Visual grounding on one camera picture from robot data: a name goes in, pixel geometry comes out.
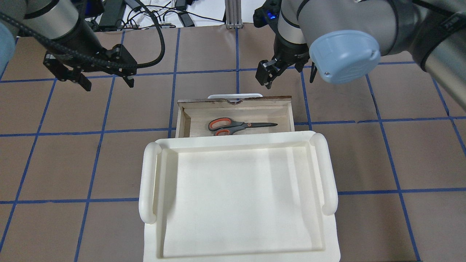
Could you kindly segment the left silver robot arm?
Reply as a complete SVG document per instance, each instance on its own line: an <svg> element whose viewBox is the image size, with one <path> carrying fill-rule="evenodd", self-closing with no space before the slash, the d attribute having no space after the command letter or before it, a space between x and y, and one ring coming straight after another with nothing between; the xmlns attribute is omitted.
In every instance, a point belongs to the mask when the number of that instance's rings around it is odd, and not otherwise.
<svg viewBox="0 0 466 262"><path fill-rule="evenodd" d="M86 72L116 75L133 88L137 62L122 45L106 49L70 0L2 0L1 66L15 51L15 37L22 31L46 49L44 66L58 81L78 83L90 91Z"/></svg>

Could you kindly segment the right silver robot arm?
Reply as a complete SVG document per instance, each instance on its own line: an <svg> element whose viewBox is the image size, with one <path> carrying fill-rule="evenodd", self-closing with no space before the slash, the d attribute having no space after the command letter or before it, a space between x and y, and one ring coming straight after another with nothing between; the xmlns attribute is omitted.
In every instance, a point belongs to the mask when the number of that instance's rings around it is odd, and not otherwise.
<svg viewBox="0 0 466 262"><path fill-rule="evenodd" d="M267 0L253 23L274 31L274 53L255 78L271 88L288 67L301 72L310 61L310 82L319 74L343 84L407 51L465 108L465 7L464 0Z"/></svg>

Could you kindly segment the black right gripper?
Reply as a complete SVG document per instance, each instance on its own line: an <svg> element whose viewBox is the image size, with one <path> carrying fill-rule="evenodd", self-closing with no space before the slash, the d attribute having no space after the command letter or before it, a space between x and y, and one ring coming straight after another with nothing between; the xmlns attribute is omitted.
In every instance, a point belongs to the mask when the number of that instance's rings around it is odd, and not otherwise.
<svg viewBox="0 0 466 262"><path fill-rule="evenodd" d="M298 72L302 72L304 66L310 60L307 44L296 44L285 40L280 35L275 35L273 43L273 57L271 60L262 60L258 63L255 78L260 85L271 89L272 83L288 67L294 66ZM311 65L309 83L313 83L317 74L315 63Z"/></svg>

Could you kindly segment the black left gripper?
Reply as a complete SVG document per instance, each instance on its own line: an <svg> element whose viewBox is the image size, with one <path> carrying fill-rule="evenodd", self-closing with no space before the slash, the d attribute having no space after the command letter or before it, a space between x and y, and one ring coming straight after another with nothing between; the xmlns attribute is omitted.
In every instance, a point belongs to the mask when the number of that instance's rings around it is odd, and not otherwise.
<svg viewBox="0 0 466 262"><path fill-rule="evenodd" d="M105 72L123 78L129 88L134 87L134 74L138 64L122 45L112 49L102 48L93 56L53 54L46 52L44 66L60 81L76 81L85 91L91 91L92 83L84 75L85 72Z"/></svg>

